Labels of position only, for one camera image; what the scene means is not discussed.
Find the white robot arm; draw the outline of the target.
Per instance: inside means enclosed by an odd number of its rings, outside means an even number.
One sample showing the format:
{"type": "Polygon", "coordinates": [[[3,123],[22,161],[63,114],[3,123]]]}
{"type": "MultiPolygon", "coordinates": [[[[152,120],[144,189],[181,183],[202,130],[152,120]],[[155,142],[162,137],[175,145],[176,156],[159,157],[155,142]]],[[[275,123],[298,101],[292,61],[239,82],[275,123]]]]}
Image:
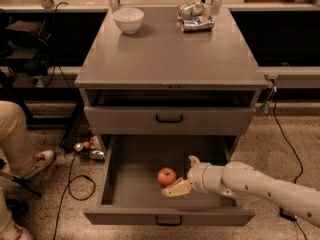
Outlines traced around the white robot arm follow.
{"type": "Polygon", "coordinates": [[[259,197],[320,227],[320,192],[314,188],[270,177],[250,165],[232,161],[224,166],[201,162],[190,155],[187,178],[180,177],[162,190],[165,197],[178,197],[191,191],[217,193],[233,199],[259,197]]]}

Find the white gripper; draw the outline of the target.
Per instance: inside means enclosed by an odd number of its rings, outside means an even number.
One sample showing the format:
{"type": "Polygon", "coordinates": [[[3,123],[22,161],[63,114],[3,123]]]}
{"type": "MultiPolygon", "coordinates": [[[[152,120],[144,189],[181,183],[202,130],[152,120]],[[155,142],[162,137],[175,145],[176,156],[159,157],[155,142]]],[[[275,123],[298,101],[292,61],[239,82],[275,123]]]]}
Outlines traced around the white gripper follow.
{"type": "Polygon", "coordinates": [[[191,190],[201,193],[220,193],[223,167],[200,162],[194,155],[189,156],[189,161],[191,168],[187,173],[188,180],[180,177],[165,187],[161,194],[173,198],[186,195],[191,190]]]}

